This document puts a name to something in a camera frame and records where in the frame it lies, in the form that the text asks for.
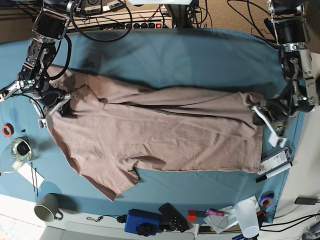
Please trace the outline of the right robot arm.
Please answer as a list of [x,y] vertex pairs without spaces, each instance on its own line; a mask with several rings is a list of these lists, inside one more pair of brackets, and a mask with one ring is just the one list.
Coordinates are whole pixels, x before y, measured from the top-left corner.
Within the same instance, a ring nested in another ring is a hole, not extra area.
[[[50,82],[62,77],[66,72],[72,52],[72,42],[66,32],[70,25],[70,15],[76,5],[74,0],[46,0],[33,25],[36,36],[28,47],[26,59],[17,79],[0,90],[0,100],[26,95],[36,107],[43,105],[40,117],[45,118],[55,112],[61,116],[71,113],[70,100],[75,99],[67,90],[53,87]],[[63,69],[55,76],[49,75],[49,67],[58,54],[56,42],[67,41],[67,57]]]

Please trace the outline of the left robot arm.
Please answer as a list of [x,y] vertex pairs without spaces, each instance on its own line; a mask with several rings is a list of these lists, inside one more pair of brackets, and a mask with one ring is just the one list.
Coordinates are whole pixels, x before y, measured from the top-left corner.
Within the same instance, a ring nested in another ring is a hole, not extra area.
[[312,73],[307,44],[310,30],[320,33],[318,0],[269,0],[270,17],[265,20],[278,48],[286,87],[272,99],[254,107],[254,123],[283,126],[297,112],[309,113],[320,104],[320,79]]

